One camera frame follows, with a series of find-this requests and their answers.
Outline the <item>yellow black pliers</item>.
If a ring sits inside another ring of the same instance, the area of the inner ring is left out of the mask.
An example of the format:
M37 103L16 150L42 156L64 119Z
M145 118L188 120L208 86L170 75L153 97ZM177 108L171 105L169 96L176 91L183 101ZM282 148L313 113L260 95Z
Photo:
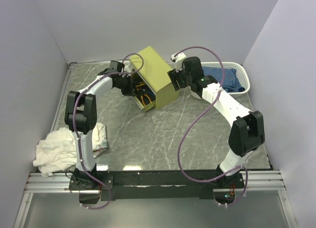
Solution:
M141 101L141 103L143 104L143 106L146 106L146 105L152 103L151 98L150 98L150 97L148 96L148 94L146 94L146 93L140 95L140 101Z

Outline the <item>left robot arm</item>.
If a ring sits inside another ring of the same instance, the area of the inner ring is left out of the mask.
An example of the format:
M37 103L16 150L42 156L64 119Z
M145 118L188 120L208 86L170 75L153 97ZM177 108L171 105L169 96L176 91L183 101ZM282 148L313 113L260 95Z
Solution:
M133 92L133 73L124 72L124 68L123 62L111 61L88 86L67 95L64 121L72 132L77 153L72 180L88 190L100 184L92 144L92 132L97 123L97 98L113 88L127 95Z

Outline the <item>blue handled pliers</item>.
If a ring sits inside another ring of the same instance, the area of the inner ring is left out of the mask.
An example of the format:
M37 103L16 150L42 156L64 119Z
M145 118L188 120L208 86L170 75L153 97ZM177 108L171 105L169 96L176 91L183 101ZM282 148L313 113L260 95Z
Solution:
M155 93L153 91L151 91L149 88L138 88L138 91L142 92L143 94L149 94L149 95L154 95Z

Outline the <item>green metal drawer cabinet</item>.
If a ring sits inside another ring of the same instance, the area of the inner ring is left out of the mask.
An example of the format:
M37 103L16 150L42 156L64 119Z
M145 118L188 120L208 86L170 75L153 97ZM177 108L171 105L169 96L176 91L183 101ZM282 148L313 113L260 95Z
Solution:
M138 52L138 55L134 54L130 58L130 63L134 70L139 72L133 75L135 85L141 82L146 83L138 88L150 89L155 93L148 96L151 98L152 103L146 106L140 101L140 95L134 96L136 103L143 111L149 111L152 108L161 109L162 107L172 103L179 97L179 92L174 90L174 87L168 76L168 72L172 70L167 62L150 46Z

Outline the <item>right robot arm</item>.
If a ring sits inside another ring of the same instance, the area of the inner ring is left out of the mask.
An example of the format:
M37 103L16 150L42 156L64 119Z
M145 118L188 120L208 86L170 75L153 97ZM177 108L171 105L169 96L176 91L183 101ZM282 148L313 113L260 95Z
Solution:
M241 105L224 90L222 81L205 75L198 57L179 53L172 55L171 61L175 63L175 69L169 71L168 76L174 89L190 87L200 98L209 102L231 127L228 139L230 149L219 165L221 173L215 177L220 187L227 188L247 158L265 142L263 115Z

